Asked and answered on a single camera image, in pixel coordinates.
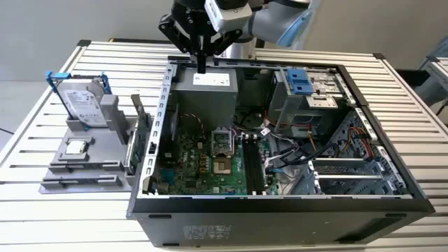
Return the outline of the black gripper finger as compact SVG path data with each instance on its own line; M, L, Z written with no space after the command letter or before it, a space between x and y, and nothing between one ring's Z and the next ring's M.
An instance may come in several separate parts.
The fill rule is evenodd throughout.
M202 48L201 48L201 73L205 73L206 58L213 55L220 55L224 50L230 46L233 42L241 36L242 31L240 29L232 30L224 33L214 41L212 41L210 34L202 36Z
M197 73L201 73L201 48L200 48L200 36L194 28L194 21L190 15L186 15L186 27L188 34L186 37L174 25L173 15L164 15L158 22L158 29L177 47L182 53L189 53L190 56L196 57Z

